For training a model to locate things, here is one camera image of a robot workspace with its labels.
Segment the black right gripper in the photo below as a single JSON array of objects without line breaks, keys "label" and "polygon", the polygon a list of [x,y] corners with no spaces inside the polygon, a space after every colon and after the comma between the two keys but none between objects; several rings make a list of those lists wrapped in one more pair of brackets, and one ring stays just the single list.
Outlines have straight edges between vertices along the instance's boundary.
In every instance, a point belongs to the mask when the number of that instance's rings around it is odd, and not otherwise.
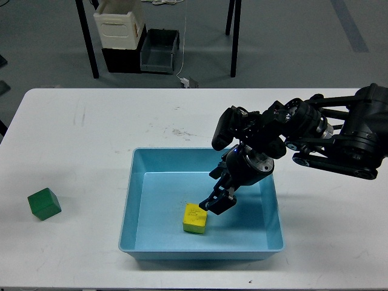
[{"label": "black right gripper", "polygon": [[199,207],[220,215],[236,204],[235,190],[240,186],[254,185],[272,174],[274,160],[245,144],[238,144],[221,156],[217,169],[218,182]]}]

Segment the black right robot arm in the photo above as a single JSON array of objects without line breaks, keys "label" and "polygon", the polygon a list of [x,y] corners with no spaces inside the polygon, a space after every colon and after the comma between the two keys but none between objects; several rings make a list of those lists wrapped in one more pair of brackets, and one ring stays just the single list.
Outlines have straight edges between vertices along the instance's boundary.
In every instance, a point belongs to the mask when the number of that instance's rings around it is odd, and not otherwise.
[{"label": "black right robot arm", "polygon": [[375,179],[387,156],[387,89],[371,84],[352,96],[274,102],[264,112],[230,107],[221,115],[212,147],[222,151],[216,180],[199,206],[221,214],[236,204],[236,190],[269,176],[287,149],[301,166]]}]

